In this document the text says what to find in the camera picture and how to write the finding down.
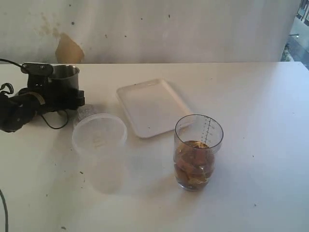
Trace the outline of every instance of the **black machine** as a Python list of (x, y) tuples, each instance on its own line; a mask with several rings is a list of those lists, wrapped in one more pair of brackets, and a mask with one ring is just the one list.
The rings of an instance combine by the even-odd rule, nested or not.
[(78, 68), (72, 65), (19, 65), (9, 60), (0, 61), (12, 63), (20, 67), (21, 72), (28, 74), (27, 87), (12, 97), (7, 96), (14, 93), (10, 83), (0, 87), (0, 130), (15, 132), (36, 115), (42, 116), (48, 112), (67, 109), (76, 110), (84, 105), (84, 91), (78, 87)]

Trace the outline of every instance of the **measuring glass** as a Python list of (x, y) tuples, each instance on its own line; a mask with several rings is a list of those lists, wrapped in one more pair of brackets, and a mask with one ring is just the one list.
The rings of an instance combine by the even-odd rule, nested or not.
[(205, 115), (188, 115), (175, 127), (174, 168), (178, 184), (186, 190), (204, 188), (214, 170), (214, 154), (220, 149), (223, 130)]

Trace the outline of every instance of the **white wall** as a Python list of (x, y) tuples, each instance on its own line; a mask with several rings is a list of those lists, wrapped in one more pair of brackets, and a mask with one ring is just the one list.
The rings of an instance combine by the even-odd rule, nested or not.
[(3, 0), (0, 57), (57, 62), (65, 33), (62, 62), (279, 61), (299, 2)]

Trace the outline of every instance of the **cable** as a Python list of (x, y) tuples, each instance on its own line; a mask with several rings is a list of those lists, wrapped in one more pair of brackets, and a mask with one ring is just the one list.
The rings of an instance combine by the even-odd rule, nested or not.
[(66, 115), (67, 115), (67, 121), (66, 121), (66, 123), (65, 123), (63, 126), (61, 126), (61, 127), (52, 127), (51, 125), (49, 125), (49, 123), (47, 122), (47, 120), (44, 118), (43, 115), (40, 115), (40, 116), (43, 118), (43, 120), (46, 122), (46, 124), (47, 124), (51, 129), (58, 130), (58, 129), (64, 128), (64, 127), (68, 124), (68, 122), (69, 122), (69, 114), (68, 114), (68, 112), (67, 112), (66, 110), (61, 110), (61, 111), (64, 111), (64, 112), (66, 113)]
[(26, 71), (26, 72), (29, 74), (28, 69), (26, 69), (25, 67), (23, 67), (23, 66), (22, 66), (22, 65), (20, 65), (20, 64), (15, 63), (14, 61), (11, 61), (11, 60), (8, 60), (8, 59), (1, 59), (1, 58), (0, 58), (0, 61), (2, 61), (2, 62), (7, 62), (7, 63), (10, 63), (10, 64), (13, 64), (13, 65), (15, 65), (15, 66), (17, 66), (17, 67), (21, 68), (22, 70)]
[(8, 215), (8, 208), (6, 207), (6, 202), (5, 202), (5, 198), (4, 195), (0, 189), (0, 196), (2, 199), (2, 203), (3, 203), (3, 208), (4, 208), (4, 214), (5, 214), (5, 232), (9, 231), (9, 215)]

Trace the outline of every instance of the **white plastic tray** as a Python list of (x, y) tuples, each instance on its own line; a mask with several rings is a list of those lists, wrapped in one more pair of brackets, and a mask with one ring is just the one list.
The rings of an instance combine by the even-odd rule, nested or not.
[(140, 138), (171, 131), (181, 117), (192, 114), (162, 79), (119, 88), (117, 97), (135, 134)]

